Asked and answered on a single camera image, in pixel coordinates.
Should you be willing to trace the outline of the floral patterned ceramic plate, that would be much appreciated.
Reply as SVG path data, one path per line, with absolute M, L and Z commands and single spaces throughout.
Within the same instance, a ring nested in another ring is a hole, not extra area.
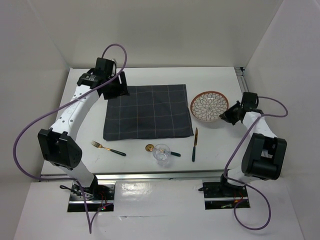
M 191 114 L 199 121 L 211 123 L 219 120 L 229 108 L 226 96 L 218 91 L 204 91 L 196 95 L 190 103 Z

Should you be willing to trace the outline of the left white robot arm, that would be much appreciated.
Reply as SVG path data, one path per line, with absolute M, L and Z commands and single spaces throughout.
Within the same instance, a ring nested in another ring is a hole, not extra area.
M 88 200 L 99 197 L 107 188 L 98 184 L 97 177 L 82 162 L 77 134 L 101 96 L 110 100 L 129 94 L 125 73 L 117 74 L 116 70 L 115 59 L 97 58 L 95 67 L 79 77 L 71 105 L 49 129 L 41 129 L 37 135 L 43 158 L 75 179 L 75 185 Z

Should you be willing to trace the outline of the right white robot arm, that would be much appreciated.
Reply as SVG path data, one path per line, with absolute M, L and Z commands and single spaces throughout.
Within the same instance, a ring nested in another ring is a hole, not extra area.
M 288 109 L 276 99 L 263 97 L 280 104 L 285 111 L 283 115 L 266 114 L 258 109 L 261 98 L 256 93 L 244 92 L 241 101 L 237 101 L 220 115 L 220 118 L 229 124 L 241 122 L 246 127 L 246 133 L 228 159 L 220 177 L 218 191 L 223 196 L 230 196 L 256 180 L 277 180 L 282 171 L 287 141 L 272 132 L 265 118 L 284 118 L 288 115 Z M 241 164 L 236 168 L 229 168 L 247 137 L 249 142 Z

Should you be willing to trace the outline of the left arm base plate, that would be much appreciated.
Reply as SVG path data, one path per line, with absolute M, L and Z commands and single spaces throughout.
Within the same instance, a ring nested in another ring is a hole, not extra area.
M 84 199 L 86 200 L 88 212 L 113 212 L 114 211 L 114 198 L 116 186 L 114 183 L 101 185 L 98 193 L 91 194 L 84 192 L 85 197 L 80 190 L 80 187 L 73 184 L 71 187 L 60 185 L 61 190 L 69 191 L 68 200 L 68 213 L 85 212 Z

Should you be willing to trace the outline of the dark grey checked napkin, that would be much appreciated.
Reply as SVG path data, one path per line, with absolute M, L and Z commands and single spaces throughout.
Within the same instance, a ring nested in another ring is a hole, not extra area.
M 153 140 L 193 136 L 184 84 L 129 86 L 107 102 L 103 139 Z

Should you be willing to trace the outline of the gold fork green handle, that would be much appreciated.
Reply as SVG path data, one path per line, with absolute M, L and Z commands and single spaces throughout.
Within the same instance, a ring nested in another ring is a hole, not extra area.
M 98 149 L 104 149 L 104 150 L 107 150 L 107 151 L 109 151 L 109 152 L 115 153 L 115 154 L 120 155 L 120 156 L 123 156 L 123 157 L 125 157 L 125 156 L 127 155 L 127 154 L 124 153 L 124 152 L 121 152 L 121 151 L 118 151 L 118 150 L 115 150 L 115 149 L 112 149 L 112 148 L 107 148 L 107 147 L 103 146 L 102 144 L 100 144 L 100 143 L 98 143 L 98 142 L 96 142 L 96 141 L 94 141 L 94 140 L 91 142 L 91 144 L 92 144 L 94 147 L 98 148 Z

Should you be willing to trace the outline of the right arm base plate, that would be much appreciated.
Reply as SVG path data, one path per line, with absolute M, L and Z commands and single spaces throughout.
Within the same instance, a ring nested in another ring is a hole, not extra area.
M 246 187 L 229 184 L 223 174 L 219 181 L 203 182 L 198 191 L 203 193 L 206 210 L 250 208 Z

